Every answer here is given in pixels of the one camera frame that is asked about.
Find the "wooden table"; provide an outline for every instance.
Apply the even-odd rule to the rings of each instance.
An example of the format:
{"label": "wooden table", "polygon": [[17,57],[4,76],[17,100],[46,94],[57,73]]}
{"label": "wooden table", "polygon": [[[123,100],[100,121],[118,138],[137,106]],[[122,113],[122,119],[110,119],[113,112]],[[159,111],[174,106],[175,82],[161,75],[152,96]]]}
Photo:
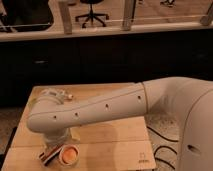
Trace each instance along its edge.
{"label": "wooden table", "polygon": [[[51,86],[65,89],[80,101],[101,95],[132,83]],[[55,158],[48,167],[42,165],[38,155],[45,145],[41,134],[26,127],[32,101],[39,92],[50,86],[34,87],[19,122],[12,145],[3,164],[3,171],[114,171],[149,170],[155,168],[151,143],[143,117],[102,122],[75,127],[80,142],[79,161],[74,168],[61,166]]]}

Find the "chair base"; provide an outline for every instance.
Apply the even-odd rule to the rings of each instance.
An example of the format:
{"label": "chair base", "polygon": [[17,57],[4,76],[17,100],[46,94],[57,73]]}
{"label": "chair base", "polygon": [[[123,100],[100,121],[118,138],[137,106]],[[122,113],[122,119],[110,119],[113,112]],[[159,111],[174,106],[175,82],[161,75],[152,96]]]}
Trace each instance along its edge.
{"label": "chair base", "polygon": [[90,12],[88,14],[84,14],[84,15],[79,15],[75,17],[75,21],[78,22],[79,18],[86,18],[86,20],[84,21],[84,23],[82,24],[82,28],[86,28],[86,24],[89,20],[91,20],[91,22],[93,23],[94,19],[99,21],[103,27],[106,27],[106,23],[104,21],[102,21],[99,17],[106,17],[106,20],[109,19],[109,15],[108,14],[103,14],[103,13],[94,13],[93,9],[92,9],[92,4],[90,4]]}

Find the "cable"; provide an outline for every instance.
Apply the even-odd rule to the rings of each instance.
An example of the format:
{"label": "cable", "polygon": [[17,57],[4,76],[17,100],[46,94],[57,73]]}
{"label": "cable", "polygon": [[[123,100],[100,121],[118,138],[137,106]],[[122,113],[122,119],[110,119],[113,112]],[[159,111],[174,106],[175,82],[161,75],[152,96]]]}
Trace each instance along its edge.
{"label": "cable", "polygon": [[163,138],[164,140],[166,140],[166,141],[175,142],[175,143],[179,142],[179,140],[172,140],[172,139],[169,139],[169,138],[164,137],[164,136],[161,135],[159,132],[157,132],[156,130],[154,130],[153,128],[151,128],[151,127],[149,127],[149,126],[147,126],[147,128],[148,128],[149,130],[151,130],[152,132],[154,132],[155,134],[157,134],[159,137],[161,137],[161,138]]}
{"label": "cable", "polygon": [[175,170],[175,167],[174,167],[171,163],[169,163],[169,162],[166,161],[166,160],[163,160],[163,159],[161,159],[161,158],[156,157],[157,152],[158,152],[160,149],[162,149],[162,148],[167,148],[167,149],[171,150],[172,152],[174,152],[174,153],[177,155],[177,152],[176,152],[173,148],[171,148],[171,147],[169,147],[169,146],[166,146],[166,145],[162,145],[162,146],[159,146],[159,147],[155,150],[155,152],[154,152],[155,160],[158,160],[158,161],[160,161],[160,162],[163,162],[163,163],[167,164],[168,166],[170,166],[172,169]]}
{"label": "cable", "polygon": [[173,170],[175,170],[175,167],[174,167],[171,163],[169,163],[168,161],[163,160],[163,159],[158,158],[158,157],[155,157],[155,159],[156,159],[157,161],[159,161],[159,162],[162,162],[162,163],[168,165],[168,166],[171,167]]}
{"label": "cable", "polygon": [[161,145],[158,148],[156,148],[156,150],[154,152],[154,156],[156,156],[157,152],[162,148],[167,148],[177,155],[177,151],[175,151],[172,147],[169,147],[169,146],[166,146],[166,145]]}

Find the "chair wheel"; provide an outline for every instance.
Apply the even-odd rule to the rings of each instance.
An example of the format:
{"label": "chair wheel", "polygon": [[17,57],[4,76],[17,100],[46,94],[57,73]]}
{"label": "chair wheel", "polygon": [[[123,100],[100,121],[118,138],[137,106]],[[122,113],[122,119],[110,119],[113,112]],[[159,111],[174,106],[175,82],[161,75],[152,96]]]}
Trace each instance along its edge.
{"label": "chair wheel", "polygon": [[82,28],[86,28],[86,23],[82,24]]}

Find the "glass partition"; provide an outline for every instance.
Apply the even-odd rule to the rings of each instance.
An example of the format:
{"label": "glass partition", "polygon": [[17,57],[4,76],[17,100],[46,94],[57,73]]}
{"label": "glass partition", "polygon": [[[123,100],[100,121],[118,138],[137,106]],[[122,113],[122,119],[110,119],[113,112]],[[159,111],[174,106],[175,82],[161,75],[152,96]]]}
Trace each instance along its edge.
{"label": "glass partition", "polygon": [[201,25],[211,4],[212,0],[138,0],[133,25],[156,25],[156,30],[159,24],[183,24],[183,28],[187,24]]}
{"label": "glass partition", "polygon": [[205,28],[213,19],[212,0],[22,1],[0,0],[0,40]]}

